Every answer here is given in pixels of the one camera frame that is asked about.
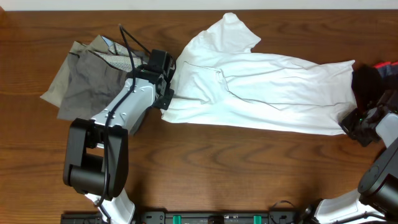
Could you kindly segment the white t-shirt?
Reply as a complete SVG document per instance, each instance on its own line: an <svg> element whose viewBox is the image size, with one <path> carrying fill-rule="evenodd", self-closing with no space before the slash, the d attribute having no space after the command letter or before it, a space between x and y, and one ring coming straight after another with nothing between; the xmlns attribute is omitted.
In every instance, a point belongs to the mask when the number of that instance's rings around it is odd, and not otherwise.
<svg viewBox="0 0 398 224"><path fill-rule="evenodd" d="M197 34L183 49L162 119L305 134L339 135L356 107L353 61L317 64L254 53L260 38L236 14Z"/></svg>

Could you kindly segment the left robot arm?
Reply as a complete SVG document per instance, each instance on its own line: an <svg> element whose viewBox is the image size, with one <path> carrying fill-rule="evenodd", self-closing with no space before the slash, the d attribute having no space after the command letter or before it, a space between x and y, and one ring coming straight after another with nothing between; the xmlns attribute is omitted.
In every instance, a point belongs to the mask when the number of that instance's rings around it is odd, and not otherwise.
<svg viewBox="0 0 398 224"><path fill-rule="evenodd" d="M167 110L174 91L172 56L153 50L147 64L128 72L115 99L91 119L69 129L63 182L90 199L97 213L63 214L62 223L131 223L135 205L124 186L129 170L128 139L149 108Z"/></svg>

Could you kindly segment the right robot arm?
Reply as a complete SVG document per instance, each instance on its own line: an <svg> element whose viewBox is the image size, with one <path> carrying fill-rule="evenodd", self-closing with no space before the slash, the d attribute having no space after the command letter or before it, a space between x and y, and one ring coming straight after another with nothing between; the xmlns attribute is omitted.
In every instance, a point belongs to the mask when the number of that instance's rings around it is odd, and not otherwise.
<svg viewBox="0 0 398 224"><path fill-rule="evenodd" d="M364 113L353 110L340 126L362 146L382 141L386 149L363 174L356 190L309 206L302 223L397 223L397 91L385 91Z"/></svg>

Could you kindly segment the black garment with red trim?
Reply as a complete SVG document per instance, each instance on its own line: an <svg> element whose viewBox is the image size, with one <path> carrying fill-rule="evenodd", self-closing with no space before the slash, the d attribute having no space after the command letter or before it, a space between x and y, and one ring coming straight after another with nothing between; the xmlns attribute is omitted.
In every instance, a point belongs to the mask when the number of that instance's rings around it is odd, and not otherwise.
<svg viewBox="0 0 398 224"><path fill-rule="evenodd" d="M386 90L397 89L397 62L359 67L353 72L351 87L360 112L373 108Z"/></svg>

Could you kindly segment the grey folded shorts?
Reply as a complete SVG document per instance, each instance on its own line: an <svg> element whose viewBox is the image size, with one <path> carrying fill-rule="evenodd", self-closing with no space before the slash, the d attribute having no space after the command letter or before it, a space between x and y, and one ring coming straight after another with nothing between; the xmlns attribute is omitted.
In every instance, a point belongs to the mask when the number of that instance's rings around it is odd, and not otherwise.
<svg viewBox="0 0 398 224"><path fill-rule="evenodd" d="M97 36L79 53L67 56L68 87L57 118L90 119L102 112L122 90L127 72L146 64L143 52L133 51L104 36Z"/></svg>

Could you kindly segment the beige folded garment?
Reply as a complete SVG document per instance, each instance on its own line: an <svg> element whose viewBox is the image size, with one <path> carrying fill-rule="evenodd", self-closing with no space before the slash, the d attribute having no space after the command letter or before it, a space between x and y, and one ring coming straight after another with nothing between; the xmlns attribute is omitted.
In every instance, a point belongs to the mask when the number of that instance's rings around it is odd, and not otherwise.
<svg viewBox="0 0 398 224"><path fill-rule="evenodd" d="M92 41L90 44L83 44L77 41L74 41L70 53L79 54L84 50L107 50L108 46L106 44L95 43ZM70 69L68 66L68 59L65 58L60 69L58 70L55 78L50 84L48 90L40 96L41 99L47 101L48 103L53 104L56 107L60 107L63 97L65 96L69 84L69 74Z"/></svg>

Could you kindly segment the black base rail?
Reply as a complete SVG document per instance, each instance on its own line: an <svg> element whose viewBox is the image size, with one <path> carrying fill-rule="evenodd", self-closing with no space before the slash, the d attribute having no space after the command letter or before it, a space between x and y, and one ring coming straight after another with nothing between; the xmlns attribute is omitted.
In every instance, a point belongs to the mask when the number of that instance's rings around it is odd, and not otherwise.
<svg viewBox="0 0 398 224"><path fill-rule="evenodd" d="M66 212L60 224L130 223L130 224L291 224L312 223L310 217L295 210L265 212Z"/></svg>

